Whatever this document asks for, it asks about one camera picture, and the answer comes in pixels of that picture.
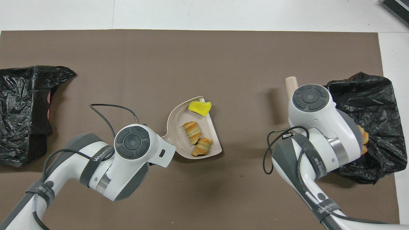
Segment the yellow sponge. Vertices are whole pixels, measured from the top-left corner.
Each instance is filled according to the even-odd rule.
[[[209,101],[208,102],[192,101],[187,109],[205,117],[209,113],[210,108],[211,103]]]

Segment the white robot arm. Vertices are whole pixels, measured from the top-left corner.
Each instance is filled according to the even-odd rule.
[[[121,129],[114,147],[92,133],[77,135],[66,144],[43,177],[27,190],[0,225],[0,230],[48,229],[41,222],[42,216],[72,178],[112,201],[125,199],[141,184],[149,163],[167,167],[174,153],[173,145],[140,124]]]
[[[273,165],[330,230],[407,229],[346,217],[339,206],[314,182],[328,172],[356,160],[362,152],[362,135],[354,121],[335,108],[331,94],[320,85],[308,84],[292,94],[289,123],[299,128],[280,141],[272,152]]]

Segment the trash bag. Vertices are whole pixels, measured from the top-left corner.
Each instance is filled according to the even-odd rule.
[[[336,108],[369,133],[368,152],[334,172],[359,184],[375,184],[384,176],[404,170],[405,138],[391,81],[360,72],[346,80],[330,81],[326,88]]]
[[[0,70],[0,163],[19,167],[45,155],[49,95],[72,76],[63,66]]]

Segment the plate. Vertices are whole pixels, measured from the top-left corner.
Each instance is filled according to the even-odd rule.
[[[205,102],[204,97],[195,97],[183,102],[172,110],[168,117],[167,133],[162,138],[173,144],[176,147],[176,151],[179,155],[188,159],[203,159],[217,155],[222,152],[222,146],[219,138],[217,137],[216,130],[213,122],[208,113],[205,117],[188,110],[188,106],[192,101]],[[197,122],[200,130],[202,131],[201,138],[209,138],[213,141],[213,145],[210,147],[209,153],[204,156],[192,156],[191,153],[195,149],[195,146],[190,143],[189,138],[184,131],[183,124],[186,122]]]

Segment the brown paper surface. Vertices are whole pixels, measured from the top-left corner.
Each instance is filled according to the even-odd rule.
[[[71,180],[45,212],[51,229],[324,229],[277,172],[262,170],[267,133],[288,127],[284,78],[323,85],[360,71],[382,75],[373,33],[2,32],[0,68],[31,65],[63,65],[78,74],[54,96],[48,153],[79,133],[112,144],[90,103],[129,107],[162,136],[172,109],[196,96],[212,102],[224,148],[203,160],[176,153],[168,168],[150,167],[134,194],[119,202]],[[100,111],[116,131],[133,121],[124,110]],[[0,221],[40,177],[44,160],[0,166]],[[399,222],[393,176],[372,186],[329,174],[318,184],[348,216]]]

